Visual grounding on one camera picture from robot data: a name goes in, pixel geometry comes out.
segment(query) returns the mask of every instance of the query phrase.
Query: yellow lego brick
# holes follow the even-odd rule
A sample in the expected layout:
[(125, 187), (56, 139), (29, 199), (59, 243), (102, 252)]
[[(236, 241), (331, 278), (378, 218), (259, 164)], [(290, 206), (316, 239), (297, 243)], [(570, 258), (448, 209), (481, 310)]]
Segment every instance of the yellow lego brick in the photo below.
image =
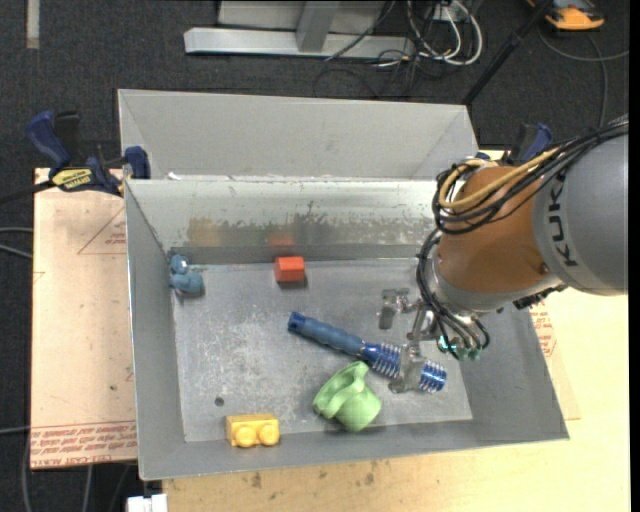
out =
[(273, 446), (280, 440), (280, 427), (273, 414), (239, 414), (227, 416), (226, 434), (231, 446)]

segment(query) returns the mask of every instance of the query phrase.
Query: black carpet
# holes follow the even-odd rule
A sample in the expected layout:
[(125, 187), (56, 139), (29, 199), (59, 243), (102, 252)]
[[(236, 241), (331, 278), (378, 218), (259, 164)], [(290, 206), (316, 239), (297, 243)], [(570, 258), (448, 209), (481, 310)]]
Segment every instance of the black carpet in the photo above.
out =
[[(485, 0), (477, 19), (485, 49), (473, 65), (428, 63), (414, 80), (351, 60), (250, 56), (186, 56), (183, 34), (214, 23), (215, 2), (42, 0), (40, 49), (26, 48), (24, 0), (0, 3), (0, 195), (31, 184), (32, 169), (50, 161), (24, 130), (38, 112), (76, 110), (89, 147), (107, 158), (119, 151), (119, 88), (280, 96), (461, 103), (509, 36), (531, 15), (524, 0)], [(529, 33), (470, 106), (481, 147), (515, 142), (523, 122), (541, 121), (556, 140), (582, 134), (629, 109), (630, 0), (600, 0), (605, 25), (593, 33)], [(378, 33), (406, 33), (397, 2)], [(546, 38), (568, 58), (549, 49)], [(602, 62), (595, 61), (599, 55)], [(420, 134), (416, 134), (420, 144)], [(0, 206), (0, 227), (33, 225), (33, 199)], [(0, 244), (31, 251), (28, 235), (0, 233)], [(0, 430), (29, 423), (31, 261), (0, 250)], [(0, 510), (23, 510), (20, 486), (25, 435), (0, 435)], [(120, 495), (144, 491), (135, 468), (94, 468), (89, 510), (107, 510)], [(27, 483), (34, 511), (79, 511), (86, 468), (34, 472)], [(115, 510), (121, 500), (116, 497)]]

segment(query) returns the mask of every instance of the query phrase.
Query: blue clamp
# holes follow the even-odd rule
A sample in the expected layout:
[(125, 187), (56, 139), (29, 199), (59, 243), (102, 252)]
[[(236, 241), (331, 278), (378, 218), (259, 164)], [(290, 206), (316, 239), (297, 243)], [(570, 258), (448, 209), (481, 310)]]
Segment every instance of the blue clamp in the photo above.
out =
[(514, 165), (528, 162), (542, 153), (553, 142), (553, 134), (543, 123), (523, 124), (520, 126), (518, 142), (512, 149), (508, 161)]
[[(54, 128), (54, 115), (50, 110), (36, 115), (28, 124), (26, 134), (40, 153), (50, 157), (54, 166), (49, 170), (49, 181), (65, 192), (95, 190), (107, 194), (122, 195), (122, 180), (113, 176), (103, 162), (102, 157), (90, 156), (83, 165), (71, 165), (73, 155), (65, 148)], [(149, 179), (151, 171), (149, 161), (140, 146), (125, 150), (123, 157), (112, 163), (128, 163), (131, 176), (136, 179)]]

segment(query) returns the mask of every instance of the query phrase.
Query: metal stand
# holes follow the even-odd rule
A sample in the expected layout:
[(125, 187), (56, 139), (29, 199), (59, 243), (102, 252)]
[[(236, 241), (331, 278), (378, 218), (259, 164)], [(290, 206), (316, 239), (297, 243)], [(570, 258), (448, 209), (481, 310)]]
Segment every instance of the metal stand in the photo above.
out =
[[(332, 23), (344, 12), (340, 4), (341, 2), (304, 2), (294, 31), (193, 28), (184, 34), (185, 51), (187, 54), (329, 57), (359, 37), (359, 34), (330, 33)], [(342, 56), (371, 59), (386, 50), (406, 50), (406, 45), (405, 37), (366, 36)]]
[(489, 67), (464, 97), (464, 99), (462, 100), (463, 105), (471, 105), (473, 100), (476, 99), (476, 96), (478, 96), (484, 86), (487, 85), (487, 82), (491, 80), (495, 72), (498, 71), (504, 61), (506, 61), (509, 55), (511, 55), (511, 52), (513, 52), (518, 47), (518, 45), (522, 42), (522, 39), (524, 39), (524, 37), (531, 31), (536, 23), (540, 21), (542, 16), (544, 16), (545, 13), (549, 10), (549, 7), (551, 7), (552, 3), (553, 0), (542, 0), (542, 2), (540, 2), (533, 11), (533, 15), (531, 16), (531, 18), (529, 18), (529, 20), (527, 20), (527, 22), (522, 27), (520, 27), (509, 36), (500, 51), (491, 61), (491, 64), (489, 64)]

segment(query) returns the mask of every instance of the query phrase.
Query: wire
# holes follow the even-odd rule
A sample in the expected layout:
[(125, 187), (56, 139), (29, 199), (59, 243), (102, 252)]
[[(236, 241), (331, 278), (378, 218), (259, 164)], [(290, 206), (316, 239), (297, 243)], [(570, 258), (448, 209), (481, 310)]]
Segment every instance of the wire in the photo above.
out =
[(132, 465), (127, 464), (124, 468), (124, 471), (120, 475), (120, 479), (118, 480), (118, 484), (116, 485), (116, 490), (113, 493), (113, 497), (111, 498), (111, 503), (109, 503), (109, 508), (107, 509), (107, 512), (113, 512), (113, 510), (115, 509), (116, 502), (120, 498), (120, 491), (122, 490), (122, 486), (124, 485), (124, 481), (127, 478), (127, 475), (129, 474), (129, 470), (131, 469), (131, 467)]
[(334, 53), (330, 57), (327, 57), (325, 59), (325, 62), (329, 62), (330, 60), (337, 59), (338, 57), (342, 57), (345, 53), (347, 53), (349, 50), (354, 48), (365, 37), (367, 37), (369, 34), (371, 34), (371, 32), (373, 32), (373, 30), (378, 25), (380, 25), (380, 23), (382, 23), (387, 16), (389, 16), (389, 13), (391, 12), (391, 10), (393, 9), (393, 6), (395, 4), (396, 4), (395, 0), (392, 1), (392, 2), (389, 2), (389, 6), (387, 7), (387, 10), (384, 12), (384, 14), (382, 14), (382, 16), (380, 16), (373, 24), (371, 24), (369, 26), (369, 28), (367, 28), (367, 30), (365, 30), (362, 34), (360, 34), (353, 41), (351, 41), (351, 43), (349, 43), (347, 46), (342, 48), (342, 50), (339, 50), (338, 52)]
[(89, 508), (89, 495), (91, 494), (91, 480), (93, 478), (93, 465), (87, 469), (87, 482), (84, 486), (84, 497), (82, 499), (82, 512), (87, 512)]
[(0, 251), (6, 251), (17, 256), (22, 256), (23, 258), (33, 259), (33, 256), (28, 252), (21, 251), (20, 249), (14, 249), (13, 247), (9, 247), (8, 245), (0, 244)]
[(425, 240), (419, 254), (417, 255), (418, 265), (416, 267), (416, 282), (418, 283), (418, 288), (420, 290), (422, 299), (431, 308), (435, 315), (436, 322), (438, 323), (438, 328), (445, 338), (445, 346), (447, 351), (451, 353), (456, 359), (459, 359), (454, 347), (448, 341), (448, 335), (443, 323), (446, 324), (451, 330), (453, 330), (458, 336), (460, 336), (461, 340), (468, 348), (473, 348), (470, 347), (469, 341), (473, 340), (476, 348), (484, 349), (489, 345), (490, 337), (488, 331), (484, 328), (484, 326), (477, 319), (472, 319), (472, 322), (478, 327), (484, 337), (484, 341), (480, 341), (473, 329), (462, 322), (455, 315), (453, 315), (448, 308), (444, 307), (440, 303), (436, 295), (429, 290), (427, 278), (424, 274), (424, 267), (427, 264), (429, 253), (439, 242), (440, 233), (438, 229), (434, 229)]
[(438, 197), (440, 207), (441, 208), (461, 208), (464, 206), (469, 206), (471, 204), (477, 204), (479, 200), (486, 197), (489, 193), (495, 192), (500, 187), (510, 182), (514, 178), (520, 176), (521, 174), (525, 174), (529, 172), (531, 169), (534, 169), (535, 167), (538, 166), (538, 164), (551, 158), (557, 151), (558, 151), (558, 148), (545, 151), (541, 155), (538, 155), (537, 157), (529, 160), (528, 162), (516, 167), (512, 171), (508, 172), (504, 176), (501, 176), (497, 180), (489, 183), (487, 186), (474, 192), (473, 194), (466, 196), (462, 199), (447, 201), (447, 194), (449, 193), (449, 190), (453, 187), (453, 184), (456, 182), (456, 180), (460, 176), (462, 176), (465, 172), (468, 171), (468, 169), (470, 169), (470, 166), (466, 163), (461, 166), (458, 166), (455, 169), (453, 169), (453, 171), (449, 174), (449, 176), (447, 176), (447, 178), (444, 181), (444, 184), (442, 185), (442, 188), (440, 189), (440, 193)]
[(361, 74), (346, 68), (329, 68), (319, 73), (318, 76), (316, 76), (315, 80), (313, 81), (312, 89), (313, 89), (313, 94), (316, 98), (319, 97), (318, 90), (317, 90), (318, 83), (324, 76), (328, 75), (329, 73), (344, 73), (346, 75), (353, 76), (357, 78), (360, 81), (360, 83), (362, 83), (365, 86), (366, 89), (368, 89), (371, 97), (373, 98), (379, 97), (377, 91), (367, 82), (367, 80)]
[(31, 430), (31, 427), (25, 425), (23, 427), (8, 427), (8, 428), (3, 428), (0, 429), (0, 436), (4, 435), (4, 434), (17, 434), (20, 432), (28, 432), (29, 430)]
[(473, 42), (475, 41), (475, 45), (476, 45), (475, 52), (473, 53), (473, 55), (467, 56), (463, 60), (459, 60), (456, 58), (461, 52), (463, 37), (460, 33), (460, 30), (458, 29), (458, 25), (451, 17), (451, 13), (450, 13), (451, 6), (440, 6), (440, 9), (441, 9), (441, 12), (444, 12), (445, 16), (448, 18), (447, 25), (451, 28), (451, 32), (455, 36), (456, 44), (454, 49), (448, 49), (440, 52), (435, 50), (433, 46), (427, 42), (427, 33), (429, 32), (432, 26), (431, 22), (433, 21), (435, 16), (435, 7), (433, 7), (431, 12), (429, 13), (429, 18), (423, 19), (423, 21), (425, 21), (425, 26), (426, 26), (426, 21), (430, 22), (429, 27), (426, 30), (424, 27), (423, 27), (423, 30), (419, 30), (415, 22), (416, 14), (414, 12), (413, 2), (411, 0), (407, 0), (407, 8), (406, 8), (407, 21), (409, 22), (409, 27), (411, 29), (411, 32), (416, 38), (416, 41), (415, 41), (416, 47), (420, 48), (418, 50), (418, 55), (420, 57), (424, 57), (426, 59), (432, 59), (435, 61), (441, 61), (445, 64), (450, 64), (453, 66), (468, 66), (476, 62), (480, 57), (480, 55), (482, 54), (482, 48), (484, 44), (483, 37), (482, 37), (482, 30), (475, 16), (473, 16), (471, 12), (469, 12), (469, 10), (461, 2), (459, 2), (458, 0), (454, 0), (451, 3), (451, 5), (457, 7), (466, 15), (467, 20), (469, 21), (473, 31), (471, 47), (473, 48)]
[(31, 448), (31, 434), (27, 435), (27, 441), (22, 456), (22, 471), (20, 472), (20, 486), (22, 488), (22, 501), (26, 512), (31, 512), (31, 498), (29, 497), (29, 485), (27, 482), (27, 471), (29, 466), (29, 452)]
[[(549, 151), (545, 151), (537, 157), (515, 168), (506, 175), (494, 180), (482, 190), (461, 200), (450, 201), (447, 197), (458, 179), (468, 175), (473, 169), (472, 165), (461, 164), (451, 170), (440, 173), (437, 178), (436, 194), (432, 201), (432, 209), (437, 228), (443, 233), (463, 234), (473, 231), (491, 222), (497, 222), (512, 215), (526, 201), (542, 190), (543, 185), (561, 172), (566, 172), (587, 151), (612, 138), (618, 137), (629, 131), (629, 116), (625, 114), (607, 125), (593, 130), (587, 135), (570, 139), (567, 142), (556, 145)], [(509, 212), (503, 212), (496, 217), (504, 205), (525, 191), (533, 184), (537, 184), (536, 190), (520, 200)], [(507, 186), (504, 193), (497, 197), (491, 195), (498, 189)], [(459, 209), (472, 204), (466, 210)]]
[[(8, 228), (0, 228), (0, 233), (33, 233), (32, 228), (22, 228), (22, 227), (8, 227)], [(8, 245), (0, 244), (0, 251), (6, 251), (11, 254), (15, 254), (17, 256), (22, 256), (23, 258), (32, 259), (33, 256), (28, 252), (21, 251), (20, 249), (15, 249), (14, 247), (9, 247)]]
[(28, 188), (24, 188), (22, 190), (18, 190), (17, 192), (13, 192), (12, 194), (0, 197), (0, 206), (15, 201), (16, 199), (20, 199), (21, 197), (33, 196), (33, 194), (37, 192), (41, 192), (55, 186), (56, 185), (51, 180), (45, 181), (43, 183), (38, 183), (37, 185), (31, 185)]
[[(397, 58), (385, 58), (387, 54), (397, 54)], [(424, 67), (425, 61), (429, 61), (432, 64), (438, 65), (441, 68), (441, 72), (434, 73), (430, 72), (427, 68)], [(439, 80), (447, 76), (447, 74), (451, 74), (460, 70), (459, 67), (455, 66), (447, 66), (442, 61), (438, 61), (435, 59), (425, 59), (420, 56), (420, 52), (414, 50), (412, 53), (408, 53), (405, 50), (396, 50), (390, 49), (381, 52), (377, 59), (373, 61), (369, 61), (368, 64), (372, 65), (379, 71), (391, 71), (393, 68), (392, 76), (384, 85), (384, 87), (378, 93), (377, 98), (387, 97), (387, 92), (391, 89), (391, 86), (404, 74), (405, 86), (404, 89), (397, 93), (399, 97), (407, 97), (413, 91), (414, 87), (417, 85), (418, 76), (426, 77), (432, 80)]]
[(588, 36), (588, 39), (591, 45), (593, 46), (593, 48), (595, 49), (596, 53), (598, 54), (598, 57), (600, 58), (599, 62), (600, 62), (600, 67), (602, 69), (602, 106), (600, 107), (600, 119), (598, 120), (598, 128), (602, 128), (602, 126), (604, 125), (604, 118), (607, 111), (607, 95), (608, 95), (608, 88), (609, 88), (609, 77), (607, 75), (607, 65), (605, 64), (605, 61), (602, 59), (602, 52), (600, 51), (600, 48), (596, 44), (596, 41), (595, 39), (593, 39), (593, 37)]
[(0, 233), (33, 233), (33, 228), (21, 228), (21, 227), (10, 227), (10, 228), (0, 228)]
[(538, 36), (540, 37), (540, 39), (542, 40), (542, 42), (547, 46), (547, 48), (549, 48), (551, 51), (556, 52), (558, 55), (562, 55), (563, 57), (566, 57), (567, 59), (572, 59), (572, 60), (577, 60), (580, 62), (606, 62), (609, 60), (616, 60), (616, 59), (621, 59), (622, 57), (626, 57), (627, 55), (629, 55), (629, 50), (625, 50), (621, 53), (616, 53), (615, 55), (607, 55), (607, 56), (601, 56), (599, 55), (597, 58), (593, 58), (593, 57), (580, 57), (578, 55), (571, 55), (569, 53), (565, 53), (561, 50), (559, 50), (558, 48), (556, 48), (555, 46), (553, 46), (543, 35), (542, 35), (542, 30), (540, 30), (540, 27), (538, 27)]

